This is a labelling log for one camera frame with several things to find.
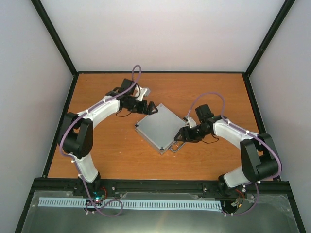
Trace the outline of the aluminium poker case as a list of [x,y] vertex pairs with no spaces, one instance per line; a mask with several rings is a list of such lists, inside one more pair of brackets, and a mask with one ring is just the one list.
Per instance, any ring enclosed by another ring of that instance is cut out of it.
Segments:
[[160,155],[163,155],[172,148],[175,143],[174,137],[186,123],[164,104],[161,103],[156,108],[158,112],[145,116],[135,125],[135,130]]

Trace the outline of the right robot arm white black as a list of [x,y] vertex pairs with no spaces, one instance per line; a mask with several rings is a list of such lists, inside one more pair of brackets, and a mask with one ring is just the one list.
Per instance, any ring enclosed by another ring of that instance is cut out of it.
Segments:
[[218,192],[221,196],[229,196],[237,186],[257,183],[280,174],[282,165],[269,134],[247,131],[221,115],[200,117],[198,125],[191,118],[187,121],[187,125],[179,129],[174,141],[198,143],[205,136],[212,135],[227,140],[240,150],[241,167],[218,178]]

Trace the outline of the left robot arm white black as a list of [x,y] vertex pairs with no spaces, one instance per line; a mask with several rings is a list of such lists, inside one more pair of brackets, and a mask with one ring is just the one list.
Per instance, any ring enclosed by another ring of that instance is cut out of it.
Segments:
[[143,115],[157,113],[154,102],[144,99],[149,94],[149,88],[124,79],[120,87],[106,93],[103,99],[90,108],[79,113],[65,114],[58,141],[60,152],[71,158],[84,190],[90,195],[97,195],[101,190],[101,176],[91,157],[93,130],[107,117],[122,109]]

